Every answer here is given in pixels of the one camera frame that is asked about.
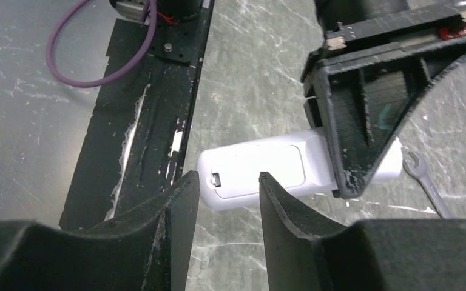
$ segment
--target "purple cable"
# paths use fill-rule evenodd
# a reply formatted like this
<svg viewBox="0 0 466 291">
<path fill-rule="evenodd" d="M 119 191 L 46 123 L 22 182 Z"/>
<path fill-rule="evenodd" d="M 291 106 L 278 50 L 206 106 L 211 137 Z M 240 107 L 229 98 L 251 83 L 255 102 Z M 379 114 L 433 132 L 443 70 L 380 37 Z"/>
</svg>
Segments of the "purple cable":
<svg viewBox="0 0 466 291">
<path fill-rule="evenodd" d="M 85 6 L 88 2 L 90 2 L 90 0 L 82 0 L 76 6 L 72 7 L 69 10 L 69 12 L 67 12 L 67 14 L 63 16 L 63 18 L 59 21 L 59 23 L 57 23 L 57 25 L 53 29 L 53 32 L 51 32 L 51 35 L 49 36 L 49 40 L 47 41 L 47 48 L 46 48 L 47 67 L 49 68 L 53 76 L 67 85 L 71 85 L 71 86 L 78 87 L 78 88 L 92 88 L 92 87 L 99 87 L 102 85 L 106 85 L 122 77 L 124 74 L 126 74 L 146 54 L 151 44 L 152 38 L 154 36 L 154 30 L 156 28 L 156 18 L 157 18 L 156 0 L 149 0 L 149 1 L 150 2 L 146 1 L 146 3 L 144 4 L 144 9 L 141 15 L 141 19 L 143 17 L 143 22 L 145 22 L 147 18 L 147 11 L 149 10 L 149 6 L 150 6 L 149 29 L 147 31 L 146 40 L 144 41 L 144 43 L 138 50 L 137 54 L 131 60 L 129 60 L 129 62 L 127 62 L 127 64 L 124 65 L 124 67 L 120 68 L 115 73 L 109 76 L 106 76 L 103 79 L 99 79 L 99 80 L 91 81 L 91 82 L 80 82 L 80 81 L 72 80 L 72 79 L 69 79 L 63 76 L 56 68 L 56 65 L 54 62 L 53 51 L 55 47 L 56 38 L 58 37 L 60 31 L 67 24 L 70 18 L 74 14 L 76 14 L 76 12 L 79 11 L 79 9 L 81 9 L 81 7 Z"/>
<path fill-rule="evenodd" d="M 142 13 L 140 13 L 140 23 L 145 23 L 147 19 L 147 13 L 149 12 L 149 0 L 145 0 L 144 8 L 142 9 Z"/>
</svg>

